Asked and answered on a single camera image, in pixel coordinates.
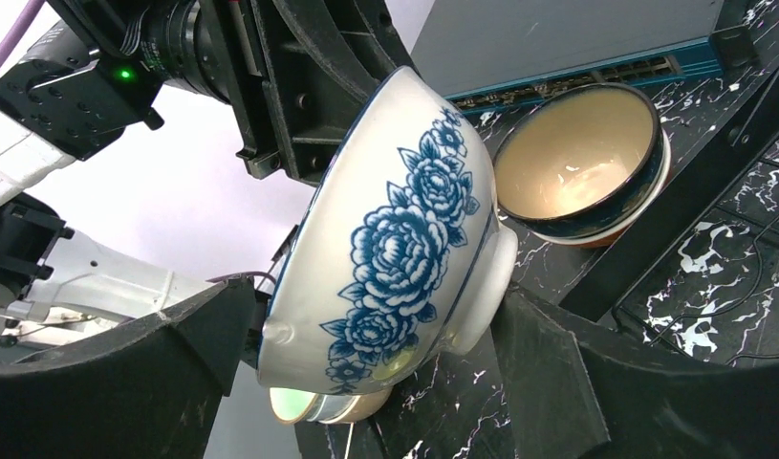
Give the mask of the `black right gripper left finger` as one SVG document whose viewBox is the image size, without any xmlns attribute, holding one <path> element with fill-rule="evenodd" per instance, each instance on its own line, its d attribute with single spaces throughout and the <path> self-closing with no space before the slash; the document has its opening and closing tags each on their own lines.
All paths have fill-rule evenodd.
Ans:
<svg viewBox="0 0 779 459">
<path fill-rule="evenodd" d="M 255 314 L 244 278 L 0 362 L 0 458 L 200 458 Z"/>
</svg>

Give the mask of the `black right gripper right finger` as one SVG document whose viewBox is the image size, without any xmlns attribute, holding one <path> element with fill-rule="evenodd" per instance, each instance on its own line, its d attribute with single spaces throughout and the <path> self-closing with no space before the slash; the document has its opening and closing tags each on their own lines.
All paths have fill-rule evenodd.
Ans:
<svg viewBox="0 0 779 459">
<path fill-rule="evenodd" d="M 779 362 L 692 360 L 518 288 L 492 337 L 523 458 L 779 458 Z"/>
</svg>

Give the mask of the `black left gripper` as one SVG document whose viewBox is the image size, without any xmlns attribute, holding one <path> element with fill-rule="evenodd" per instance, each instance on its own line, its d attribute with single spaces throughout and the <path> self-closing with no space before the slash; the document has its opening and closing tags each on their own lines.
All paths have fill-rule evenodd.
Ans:
<svg viewBox="0 0 779 459">
<path fill-rule="evenodd" d="M 357 112 L 379 84 L 415 64 L 383 1 L 55 1 L 92 54 L 76 90 L 106 89 L 119 112 L 106 126 L 76 100 L 55 115 L 52 143 L 85 160 L 142 122 L 162 126 L 164 85 L 231 107 L 247 173 L 283 171 L 317 186 Z"/>
</svg>

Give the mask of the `black wire dish rack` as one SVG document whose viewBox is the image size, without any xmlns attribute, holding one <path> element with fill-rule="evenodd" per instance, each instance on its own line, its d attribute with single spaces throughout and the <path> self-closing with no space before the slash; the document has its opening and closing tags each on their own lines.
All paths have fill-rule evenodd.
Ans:
<svg viewBox="0 0 779 459">
<path fill-rule="evenodd" d="M 779 361 L 779 65 L 560 306 L 691 359 Z"/>
</svg>

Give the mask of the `blue floral white bowl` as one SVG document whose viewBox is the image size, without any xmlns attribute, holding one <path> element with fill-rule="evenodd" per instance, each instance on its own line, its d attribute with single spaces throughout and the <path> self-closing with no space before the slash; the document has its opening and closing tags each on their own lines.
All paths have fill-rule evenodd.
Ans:
<svg viewBox="0 0 779 459">
<path fill-rule="evenodd" d="M 256 361 L 265 387 L 369 394 L 491 323 L 518 238 L 473 126 L 400 67 L 357 116 L 278 276 Z"/>
</svg>

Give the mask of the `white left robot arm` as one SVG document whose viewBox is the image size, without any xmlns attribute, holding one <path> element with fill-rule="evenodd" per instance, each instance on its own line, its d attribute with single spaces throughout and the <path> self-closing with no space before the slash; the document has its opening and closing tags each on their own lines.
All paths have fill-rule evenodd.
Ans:
<svg viewBox="0 0 779 459">
<path fill-rule="evenodd" d="M 0 63 L 42 8 L 27 3 Z M 0 308 L 115 322 L 261 270 L 411 58 L 386 1 L 55 1 L 0 75 Z"/>
</svg>

